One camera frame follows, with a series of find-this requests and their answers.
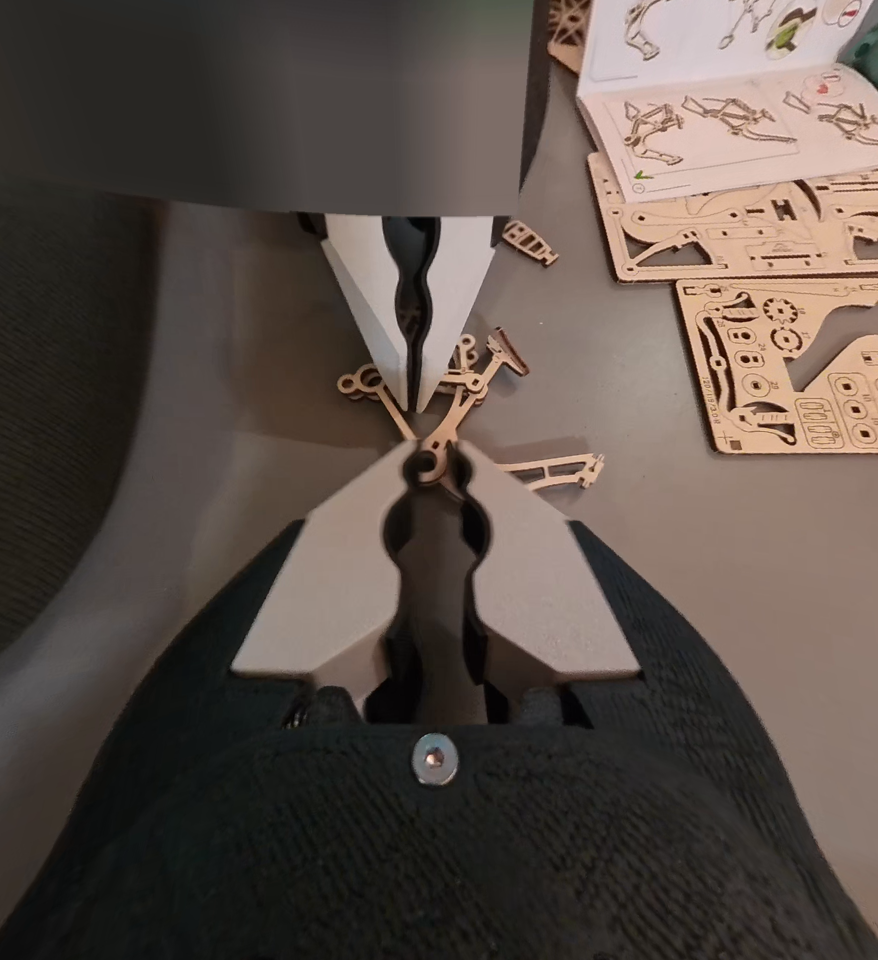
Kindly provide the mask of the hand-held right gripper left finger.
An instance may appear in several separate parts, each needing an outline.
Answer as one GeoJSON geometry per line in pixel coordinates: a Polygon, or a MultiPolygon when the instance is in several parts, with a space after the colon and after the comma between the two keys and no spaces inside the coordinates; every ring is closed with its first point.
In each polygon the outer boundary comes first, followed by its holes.
{"type": "Polygon", "coordinates": [[[305,518],[230,670],[251,679],[346,690],[362,707],[387,677],[383,639],[399,605],[400,572],[386,518],[409,487],[418,452],[405,440],[305,518]]]}

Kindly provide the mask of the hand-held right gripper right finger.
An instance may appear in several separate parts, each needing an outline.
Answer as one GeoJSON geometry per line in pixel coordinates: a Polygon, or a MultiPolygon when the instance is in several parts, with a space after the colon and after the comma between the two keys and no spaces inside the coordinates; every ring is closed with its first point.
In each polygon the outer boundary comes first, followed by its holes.
{"type": "Polygon", "coordinates": [[[462,644],[489,722],[530,690],[632,681],[641,667],[570,520],[476,445],[449,452],[465,580],[462,644]]]}

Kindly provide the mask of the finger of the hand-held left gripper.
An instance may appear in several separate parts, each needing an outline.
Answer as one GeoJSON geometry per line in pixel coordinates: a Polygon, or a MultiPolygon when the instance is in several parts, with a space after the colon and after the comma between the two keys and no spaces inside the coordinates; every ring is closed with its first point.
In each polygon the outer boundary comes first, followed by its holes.
{"type": "Polygon", "coordinates": [[[417,411],[433,396],[492,263],[493,217],[442,217],[423,278],[427,321],[417,411]]]}
{"type": "Polygon", "coordinates": [[[397,319],[400,274],[383,218],[327,213],[321,247],[386,386],[408,411],[408,344],[397,319]]]}

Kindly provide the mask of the small ladder-shaped wooden part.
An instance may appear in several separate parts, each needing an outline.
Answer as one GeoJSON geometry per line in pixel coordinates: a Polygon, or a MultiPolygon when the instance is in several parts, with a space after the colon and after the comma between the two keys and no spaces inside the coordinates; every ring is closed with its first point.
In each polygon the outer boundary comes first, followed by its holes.
{"type": "Polygon", "coordinates": [[[543,268],[553,266],[559,255],[534,229],[525,222],[508,219],[501,232],[501,240],[507,247],[534,261],[543,268]]]}

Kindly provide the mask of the curved wooden strut part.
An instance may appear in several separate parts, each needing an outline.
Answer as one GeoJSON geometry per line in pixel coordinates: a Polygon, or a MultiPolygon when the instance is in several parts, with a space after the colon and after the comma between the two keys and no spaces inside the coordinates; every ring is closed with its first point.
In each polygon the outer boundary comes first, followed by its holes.
{"type": "Polygon", "coordinates": [[[532,492],[555,487],[591,487],[604,466],[604,456],[594,453],[571,454],[521,462],[498,462],[505,474],[517,478],[532,492]]]}

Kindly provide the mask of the wooden bicycle frame assembly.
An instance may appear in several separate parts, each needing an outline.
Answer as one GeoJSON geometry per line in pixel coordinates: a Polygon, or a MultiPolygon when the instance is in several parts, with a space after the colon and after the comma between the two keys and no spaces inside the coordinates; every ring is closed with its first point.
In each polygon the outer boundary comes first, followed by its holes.
{"type": "Polygon", "coordinates": [[[476,337],[462,334],[437,391],[453,397],[449,410],[439,425],[426,437],[418,438],[397,406],[378,367],[365,364],[356,372],[344,374],[337,381],[337,390],[350,401],[368,400],[380,403],[390,415],[404,440],[415,441],[423,454],[432,459],[432,465],[419,474],[421,486],[441,485],[457,502],[463,496],[457,481],[449,473],[449,454],[455,452],[459,428],[468,414],[488,397],[493,378],[501,369],[508,369],[519,378],[530,373],[528,364],[519,356],[502,327],[496,328],[485,343],[489,362],[482,371],[475,365],[480,359],[476,337]]]}

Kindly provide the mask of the wooden sheet with gear parts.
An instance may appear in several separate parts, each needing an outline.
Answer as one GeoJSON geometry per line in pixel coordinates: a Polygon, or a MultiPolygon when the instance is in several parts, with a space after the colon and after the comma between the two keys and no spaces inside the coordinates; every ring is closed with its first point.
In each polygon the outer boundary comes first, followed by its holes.
{"type": "Polygon", "coordinates": [[[878,454],[878,334],[803,390],[788,369],[834,311],[878,306],[878,276],[684,279],[675,290],[718,453],[878,454]]]}

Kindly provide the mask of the wooden spoked wheel part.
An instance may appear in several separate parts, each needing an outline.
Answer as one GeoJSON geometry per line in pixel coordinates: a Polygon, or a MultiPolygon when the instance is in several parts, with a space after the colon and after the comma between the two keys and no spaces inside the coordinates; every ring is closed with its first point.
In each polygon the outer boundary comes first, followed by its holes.
{"type": "Polygon", "coordinates": [[[550,1],[548,54],[576,76],[581,75],[588,44],[591,1],[550,1]]]}

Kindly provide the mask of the white instruction booklet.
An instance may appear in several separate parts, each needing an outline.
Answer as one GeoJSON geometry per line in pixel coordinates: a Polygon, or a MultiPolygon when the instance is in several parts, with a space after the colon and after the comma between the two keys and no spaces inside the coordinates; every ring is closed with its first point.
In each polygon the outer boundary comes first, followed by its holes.
{"type": "Polygon", "coordinates": [[[872,2],[592,2],[579,109],[625,201],[878,168],[878,90],[840,64],[872,2]]]}

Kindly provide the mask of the wooden sheet with frame parts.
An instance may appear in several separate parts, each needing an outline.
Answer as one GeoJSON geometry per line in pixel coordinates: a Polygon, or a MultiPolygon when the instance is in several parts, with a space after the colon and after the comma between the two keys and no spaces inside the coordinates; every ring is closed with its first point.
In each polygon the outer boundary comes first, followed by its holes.
{"type": "Polygon", "coordinates": [[[647,202],[588,169],[621,283],[878,275],[878,169],[647,202]]]}

